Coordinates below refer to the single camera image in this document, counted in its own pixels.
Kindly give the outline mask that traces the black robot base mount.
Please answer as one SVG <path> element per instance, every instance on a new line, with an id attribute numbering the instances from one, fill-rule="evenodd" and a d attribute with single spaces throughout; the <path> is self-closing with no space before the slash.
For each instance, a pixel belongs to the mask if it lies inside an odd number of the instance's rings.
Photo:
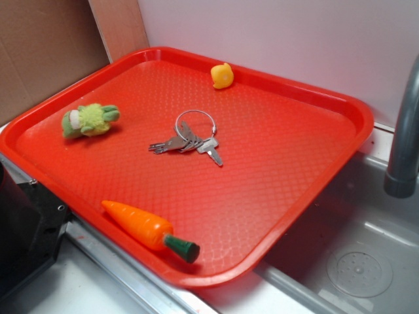
<path id="1" fill-rule="evenodd" d="M 58 257 L 68 206 L 41 183 L 16 183 L 1 165 L 1 299 Z"/>

